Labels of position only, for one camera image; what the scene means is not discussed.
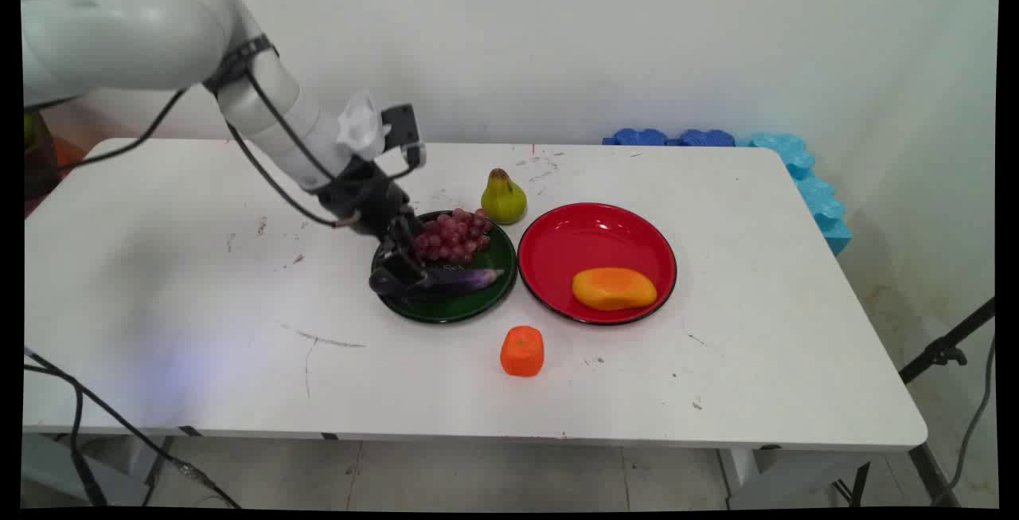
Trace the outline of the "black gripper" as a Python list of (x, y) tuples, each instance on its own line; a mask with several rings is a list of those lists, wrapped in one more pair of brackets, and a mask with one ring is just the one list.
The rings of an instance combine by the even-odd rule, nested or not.
[(345, 172), (317, 189), (320, 205), (335, 218), (336, 229), (386, 237), (373, 258), (369, 287), (376, 295), (396, 298), (424, 281), (424, 258), (418, 250), (421, 222), (401, 216), (410, 197), (397, 185), (409, 167), (388, 175), (375, 162), (350, 163)]

